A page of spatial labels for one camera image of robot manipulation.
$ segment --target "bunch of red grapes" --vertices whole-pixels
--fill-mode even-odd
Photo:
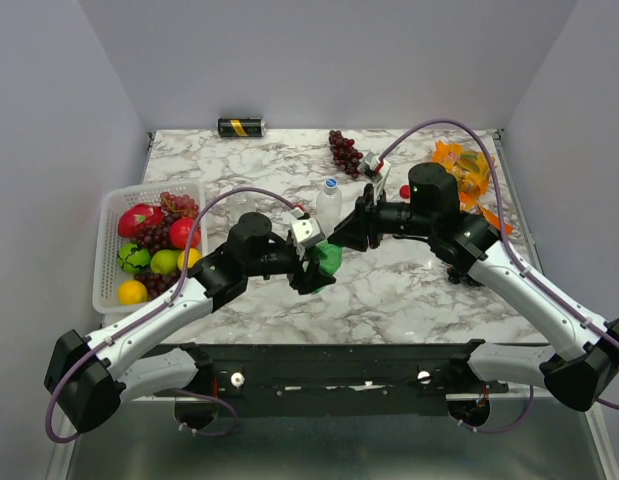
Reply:
[[[149,294],[148,300],[153,300],[165,293],[176,284],[178,278],[180,278],[180,272],[174,272],[171,275],[160,275],[159,273],[153,273],[151,270],[147,270],[143,273],[136,273],[133,276],[134,280],[138,280],[147,287],[147,293]]]
[[[146,248],[152,256],[160,250],[177,250],[169,238],[171,225],[183,217],[196,218],[199,211],[195,200],[189,195],[177,196],[169,192],[160,194],[160,208],[165,213],[160,223],[155,227],[140,229],[137,235],[131,238],[131,243]],[[179,277],[179,271],[170,275],[161,275],[147,269],[145,272],[137,273],[133,278],[147,287],[149,300],[152,300],[169,290]]]
[[[331,130],[329,132],[329,145],[331,145],[331,153],[333,153],[333,163],[338,170],[344,171],[354,180],[358,178],[360,172],[358,166],[364,155],[353,148],[355,140],[342,136],[340,130]]]

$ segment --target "robotic arm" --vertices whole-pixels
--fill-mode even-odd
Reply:
[[[218,379],[223,382],[221,396],[230,397],[241,416],[299,411],[303,415],[412,412],[417,403],[414,393],[420,399],[444,399],[448,393],[475,392],[483,384],[497,381],[540,386],[568,407],[588,410],[619,372],[619,351],[528,282],[530,273],[544,279],[531,265],[520,258],[524,271],[513,268],[498,230],[483,217],[460,211],[456,180],[443,167],[424,163],[409,171],[410,203],[386,202],[388,162],[368,156],[361,167],[371,183],[356,200],[354,211],[331,235],[330,243],[364,252],[377,248],[384,234],[426,241],[439,259],[500,294],[543,333],[549,345],[472,341],[466,345],[392,346],[391,352],[386,346],[345,346],[344,352],[343,346],[228,349],[188,344],[146,357],[172,333],[244,293],[248,277],[267,279],[285,274],[289,285],[301,295],[335,283],[320,267],[316,245],[324,235],[315,219],[296,215],[287,238],[282,239],[272,233],[267,217],[248,213],[232,227],[224,244],[190,269],[177,298],[172,300],[172,288],[114,325],[86,337],[70,331],[58,339],[45,377],[50,392],[81,358],[93,353],[97,345],[106,344],[71,376],[58,397],[77,431],[98,427],[123,401],[177,388],[204,391]],[[619,342],[619,319],[606,322],[548,280],[545,283]],[[112,339],[157,306],[163,307],[161,313],[142,327]],[[425,366],[433,373],[421,375]],[[311,391],[303,396],[306,390]],[[377,395],[375,403],[352,393],[360,390]],[[293,395],[282,395],[283,391]],[[332,402],[330,409],[322,412],[317,407],[317,391],[338,398],[340,406],[338,401]],[[268,396],[271,392],[284,397],[279,398],[282,403],[272,403],[275,397]],[[421,413],[446,414],[439,403],[421,404]]]

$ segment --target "white wall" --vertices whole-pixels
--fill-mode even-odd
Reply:
[[[575,0],[80,0],[152,129],[502,127]]]
[[[505,131],[546,274],[619,317],[619,0],[581,0]],[[604,395],[619,403],[619,377]],[[619,462],[619,413],[605,410]]]
[[[95,328],[98,205],[146,130],[75,0],[0,0],[0,480],[44,478],[55,339]]]

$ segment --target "black can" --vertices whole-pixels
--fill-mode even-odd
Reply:
[[[262,118],[218,119],[218,134],[221,137],[262,137],[265,130]]]

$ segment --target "white plastic basket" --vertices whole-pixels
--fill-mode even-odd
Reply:
[[[203,186],[197,180],[174,180],[169,182],[147,183],[121,188],[109,193],[102,201],[98,241],[96,244],[96,263],[93,272],[93,308],[100,313],[128,313],[138,310],[146,303],[121,305],[118,301],[118,287],[133,278],[118,266],[117,256],[120,247],[129,240],[118,235],[118,220],[129,208],[137,203],[160,205],[162,192],[174,195],[189,195],[200,209],[205,205]],[[209,252],[205,219],[200,222],[202,241],[198,250],[205,255]]]

